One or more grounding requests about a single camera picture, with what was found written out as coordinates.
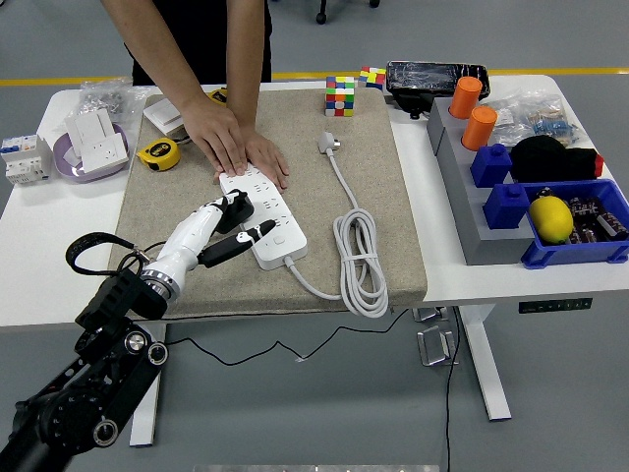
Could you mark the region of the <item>person's left hand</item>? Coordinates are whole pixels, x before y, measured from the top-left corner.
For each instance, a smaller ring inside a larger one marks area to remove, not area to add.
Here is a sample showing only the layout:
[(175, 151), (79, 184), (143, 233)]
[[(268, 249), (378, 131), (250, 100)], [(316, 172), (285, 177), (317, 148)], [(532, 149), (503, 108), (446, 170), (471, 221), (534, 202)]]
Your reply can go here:
[(241, 128), (240, 137), (240, 147), (229, 132), (218, 134), (209, 142), (215, 155), (216, 175), (242, 176), (252, 164), (283, 193), (288, 187), (289, 167), (276, 144), (252, 126)]

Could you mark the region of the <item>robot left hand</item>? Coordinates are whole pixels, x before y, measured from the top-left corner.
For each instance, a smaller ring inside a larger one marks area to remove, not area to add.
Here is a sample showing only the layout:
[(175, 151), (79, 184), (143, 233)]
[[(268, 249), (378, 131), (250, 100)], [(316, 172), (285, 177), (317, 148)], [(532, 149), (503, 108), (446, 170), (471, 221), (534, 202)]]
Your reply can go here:
[(240, 190), (200, 206), (177, 225), (157, 259), (143, 269), (142, 280), (165, 299), (177, 298), (185, 286), (187, 272), (197, 265), (213, 267), (239, 256), (276, 226), (274, 220), (268, 219), (208, 244), (214, 233), (228, 234), (253, 213), (248, 194)]

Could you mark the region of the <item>person's right hand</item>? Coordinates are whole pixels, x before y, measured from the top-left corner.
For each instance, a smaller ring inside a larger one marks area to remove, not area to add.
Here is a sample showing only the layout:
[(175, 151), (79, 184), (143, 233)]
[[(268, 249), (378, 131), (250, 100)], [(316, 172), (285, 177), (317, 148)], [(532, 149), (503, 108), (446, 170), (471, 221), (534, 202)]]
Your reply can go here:
[(189, 137), (218, 173), (234, 176), (243, 171), (245, 147), (232, 111), (203, 93), (186, 99), (179, 111)]

